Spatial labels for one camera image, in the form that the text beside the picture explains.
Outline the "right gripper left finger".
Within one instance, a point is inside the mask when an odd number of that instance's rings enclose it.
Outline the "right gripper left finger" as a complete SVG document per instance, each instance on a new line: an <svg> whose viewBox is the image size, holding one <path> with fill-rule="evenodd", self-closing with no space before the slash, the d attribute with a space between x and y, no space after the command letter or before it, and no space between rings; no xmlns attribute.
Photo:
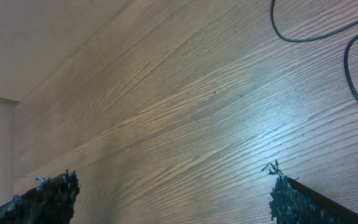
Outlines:
<svg viewBox="0 0 358 224"><path fill-rule="evenodd" d="M36 178L40 185L0 206L0 224L69 224L80 186L76 172Z"/></svg>

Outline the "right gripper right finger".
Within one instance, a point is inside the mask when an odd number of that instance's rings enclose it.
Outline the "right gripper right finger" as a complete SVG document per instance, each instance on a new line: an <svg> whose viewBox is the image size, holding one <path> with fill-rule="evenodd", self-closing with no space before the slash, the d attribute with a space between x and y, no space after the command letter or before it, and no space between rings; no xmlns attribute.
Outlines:
<svg viewBox="0 0 358 224"><path fill-rule="evenodd" d="M270 192L271 220L277 224L358 224L358 213L285 175L277 161L261 171L275 175Z"/></svg>

